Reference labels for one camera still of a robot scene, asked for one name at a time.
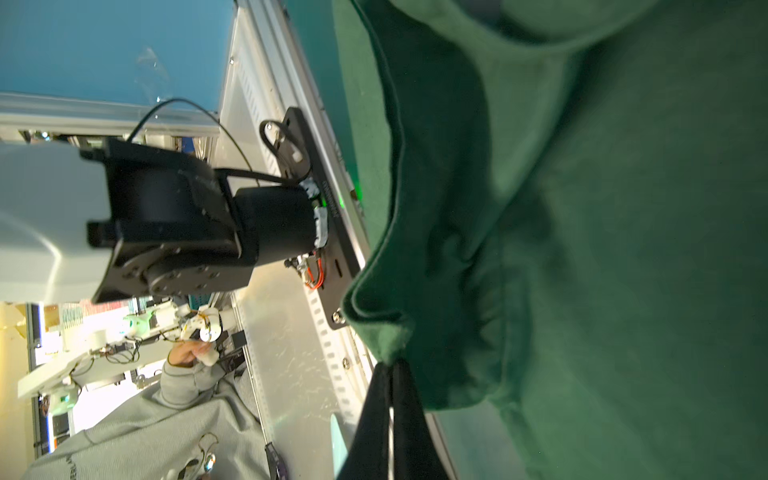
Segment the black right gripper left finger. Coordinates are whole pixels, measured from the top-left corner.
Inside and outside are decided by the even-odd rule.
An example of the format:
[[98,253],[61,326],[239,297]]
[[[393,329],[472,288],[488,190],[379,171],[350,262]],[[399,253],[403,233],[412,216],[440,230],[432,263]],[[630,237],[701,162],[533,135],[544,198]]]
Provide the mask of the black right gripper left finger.
[[378,363],[373,370],[355,435],[338,479],[388,478],[390,390],[391,367]]

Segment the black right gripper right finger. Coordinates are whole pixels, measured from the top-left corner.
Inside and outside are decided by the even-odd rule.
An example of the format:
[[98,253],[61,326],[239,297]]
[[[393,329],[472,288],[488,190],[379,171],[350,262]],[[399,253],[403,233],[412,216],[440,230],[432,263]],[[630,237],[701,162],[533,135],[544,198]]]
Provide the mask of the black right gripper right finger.
[[397,360],[391,369],[391,400],[394,413],[394,478],[448,480],[435,449],[413,375],[403,359]]

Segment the dark green t shirt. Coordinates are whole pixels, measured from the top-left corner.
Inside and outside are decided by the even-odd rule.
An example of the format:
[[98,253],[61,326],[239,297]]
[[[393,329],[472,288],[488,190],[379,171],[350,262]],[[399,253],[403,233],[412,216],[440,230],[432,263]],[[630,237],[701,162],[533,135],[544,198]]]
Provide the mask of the dark green t shirt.
[[347,1],[344,298],[462,479],[767,475],[767,5]]

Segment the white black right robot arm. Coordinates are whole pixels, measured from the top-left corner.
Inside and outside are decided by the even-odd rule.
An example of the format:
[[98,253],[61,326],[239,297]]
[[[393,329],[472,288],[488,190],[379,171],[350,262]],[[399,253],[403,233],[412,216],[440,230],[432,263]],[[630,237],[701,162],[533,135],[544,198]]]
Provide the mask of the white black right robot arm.
[[301,181],[118,138],[1,147],[1,296],[39,304],[245,287],[334,236]]

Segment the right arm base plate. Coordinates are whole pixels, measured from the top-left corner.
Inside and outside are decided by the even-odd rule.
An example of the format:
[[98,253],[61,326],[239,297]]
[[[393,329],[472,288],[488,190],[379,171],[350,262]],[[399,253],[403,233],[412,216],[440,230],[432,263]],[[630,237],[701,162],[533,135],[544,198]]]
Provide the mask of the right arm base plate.
[[262,121],[259,136],[279,175],[298,184],[309,198],[316,240],[296,264],[304,270],[306,286],[319,295],[324,323],[332,330],[345,328],[342,300],[361,264],[344,224],[343,200],[332,186],[309,122],[299,108],[290,107],[283,119]]

